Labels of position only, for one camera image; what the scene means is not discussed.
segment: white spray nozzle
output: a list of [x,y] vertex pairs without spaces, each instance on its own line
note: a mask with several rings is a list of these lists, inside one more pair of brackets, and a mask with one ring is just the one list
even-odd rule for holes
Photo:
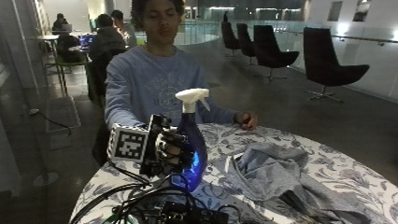
[[200,100],[207,109],[211,110],[211,106],[204,100],[205,97],[209,97],[208,89],[191,89],[180,91],[177,92],[176,97],[183,100],[183,113],[196,113],[197,100]]

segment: laptop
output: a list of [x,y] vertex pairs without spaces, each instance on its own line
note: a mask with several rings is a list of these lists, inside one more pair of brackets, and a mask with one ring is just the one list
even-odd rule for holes
[[72,24],[63,24],[63,30],[65,32],[72,32]]
[[80,48],[88,49],[96,35],[79,35]]

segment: chair leg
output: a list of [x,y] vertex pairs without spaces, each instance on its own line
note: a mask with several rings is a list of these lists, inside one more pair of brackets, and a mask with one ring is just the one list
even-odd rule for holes
[[249,63],[245,64],[245,66],[250,66],[250,65],[257,65],[256,63],[253,63],[252,57],[249,57],[250,61]]
[[233,53],[232,54],[225,54],[225,57],[236,57],[236,50],[233,49]]
[[65,80],[65,72],[64,72],[64,67],[60,66],[60,70],[61,70],[61,88],[64,89],[64,93],[67,95],[67,80]]
[[274,76],[273,75],[273,71],[274,71],[274,69],[272,68],[269,75],[266,75],[266,76],[257,76],[257,77],[266,77],[270,81],[273,81],[274,79],[288,78],[288,77]]
[[305,91],[314,96],[309,98],[309,100],[320,100],[324,98],[330,98],[334,101],[337,101],[340,104],[345,103],[342,100],[337,99],[334,96],[334,92],[326,92],[326,86],[322,86],[322,92],[316,92],[316,91]]

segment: glass railing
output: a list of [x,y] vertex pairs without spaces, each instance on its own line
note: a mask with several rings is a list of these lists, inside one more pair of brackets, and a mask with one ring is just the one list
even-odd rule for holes
[[342,65],[369,64],[370,70],[360,81],[348,87],[398,102],[398,30],[374,27],[326,26],[300,21],[233,21],[246,23],[253,38],[254,25],[273,25],[281,50],[300,51],[292,68],[305,73],[302,31],[305,27],[330,28],[338,61]]
[[[218,39],[220,24],[215,21],[185,21],[180,25],[176,36],[176,45],[200,44]],[[147,40],[144,32],[136,33],[139,44]]]

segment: blue spray bottle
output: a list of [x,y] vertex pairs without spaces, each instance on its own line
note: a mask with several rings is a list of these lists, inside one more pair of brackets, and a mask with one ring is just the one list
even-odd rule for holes
[[[191,168],[183,169],[183,176],[188,180],[188,190],[192,192],[200,185],[203,173],[208,166],[208,152],[204,138],[196,123],[197,100],[201,101],[208,110],[211,107],[204,98],[209,97],[209,90],[191,89],[180,91],[176,97],[183,100],[183,115],[176,133],[187,136],[181,150],[195,153],[195,160]],[[172,177],[172,185],[185,188],[185,182],[179,176]]]

